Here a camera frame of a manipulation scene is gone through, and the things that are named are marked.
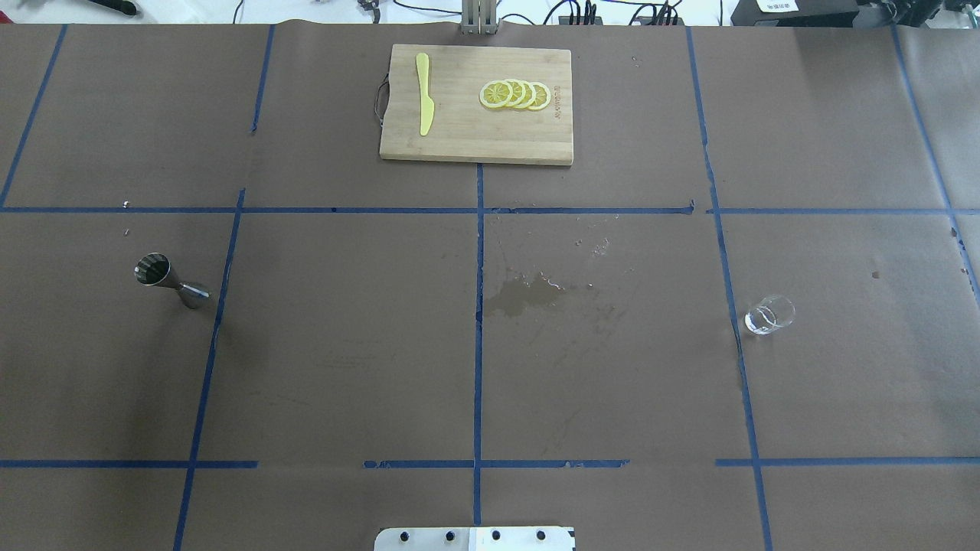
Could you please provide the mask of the clear glass cup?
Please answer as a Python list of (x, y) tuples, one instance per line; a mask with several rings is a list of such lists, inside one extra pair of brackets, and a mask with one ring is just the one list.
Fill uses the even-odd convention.
[(750, 307), (744, 316), (746, 329), (764, 336), (787, 328), (797, 315), (793, 302), (784, 295), (769, 295)]

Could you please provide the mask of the steel double jigger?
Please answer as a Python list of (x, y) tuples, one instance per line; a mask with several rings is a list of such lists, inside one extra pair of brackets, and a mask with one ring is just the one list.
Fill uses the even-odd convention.
[(211, 300), (211, 292), (205, 286), (179, 278), (164, 254), (154, 252), (144, 255), (134, 266), (133, 272), (140, 285), (174, 290), (188, 309), (200, 309)]

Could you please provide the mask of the bamboo cutting board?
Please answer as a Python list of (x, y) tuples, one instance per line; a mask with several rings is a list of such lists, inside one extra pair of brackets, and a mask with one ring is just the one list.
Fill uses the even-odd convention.
[[(435, 116), (420, 136), (414, 57), (430, 56)], [(541, 111), (487, 109), (479, 92), (491, 80), (543, 83), (552, 99)], [(392, 47), (389, 98), (379, 155), (400, 161), (570, 166), (574, 160), (573, 54), (564, 49), (398, 43)]]

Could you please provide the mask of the yellow plastic knife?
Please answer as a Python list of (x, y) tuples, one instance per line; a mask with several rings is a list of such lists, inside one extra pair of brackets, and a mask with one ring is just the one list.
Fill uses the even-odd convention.
[(428, 136), (435, 116), (435, 102), (430, 95), (430, 56), (419, 52), (414, 57), (417, 80), (419, 80), (420, 95), (420, 136)]

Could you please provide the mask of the black box device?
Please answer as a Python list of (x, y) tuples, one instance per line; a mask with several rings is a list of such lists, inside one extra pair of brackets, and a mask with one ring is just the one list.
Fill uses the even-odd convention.
[(850, 28), (858, 1), (739, 1), (732, 27)]

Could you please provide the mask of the black hand tool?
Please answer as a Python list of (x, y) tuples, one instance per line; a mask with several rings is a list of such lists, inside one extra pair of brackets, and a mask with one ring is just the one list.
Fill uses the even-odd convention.
[(136, 17), (140, 14), (136, 3), (129, 0), (89, 0), (89, 3), (101, 6), (105, 9), (117, 11), (126, 17)]

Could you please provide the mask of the aluminium frame post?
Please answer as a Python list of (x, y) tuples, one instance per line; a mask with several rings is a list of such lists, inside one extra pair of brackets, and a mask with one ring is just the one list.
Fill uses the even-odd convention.
[(499, 31), (500, 18), (496, 0), (463, 0), (461, 32), (467, 35), (493, 35)]

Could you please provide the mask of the white pedestal column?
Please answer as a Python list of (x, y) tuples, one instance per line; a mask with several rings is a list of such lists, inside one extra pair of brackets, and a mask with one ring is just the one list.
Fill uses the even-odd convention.
[(575, 550), (572, 527), (392, 527), (374, 550)]

